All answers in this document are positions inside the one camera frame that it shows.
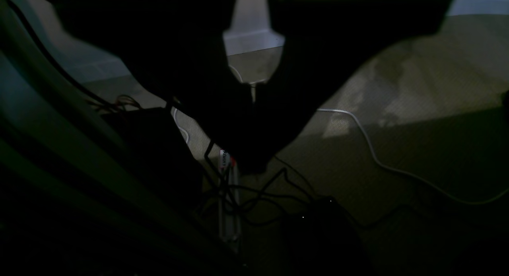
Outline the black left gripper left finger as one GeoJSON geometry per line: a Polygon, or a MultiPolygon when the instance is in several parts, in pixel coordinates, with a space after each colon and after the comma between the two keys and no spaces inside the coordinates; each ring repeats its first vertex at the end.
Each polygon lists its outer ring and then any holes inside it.
{"type": "Polygon", "coordinates": [[[58,0],[71,36],[116,55],[152,94],[178,100],[216,144],[255,173],[251,86],[231,71],[223,32],[236,0],[58,0]]]}

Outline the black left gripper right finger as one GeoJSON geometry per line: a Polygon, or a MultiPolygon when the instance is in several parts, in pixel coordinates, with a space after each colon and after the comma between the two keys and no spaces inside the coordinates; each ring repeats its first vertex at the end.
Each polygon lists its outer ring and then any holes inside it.
{"type": "Polygon", "coordinates": [[[368,60],[400,41],[433,35],[453,0],[268,0],[285,37],[280,63],[256,86],[251,173],[303,131],[315,111],[368,60]]]}

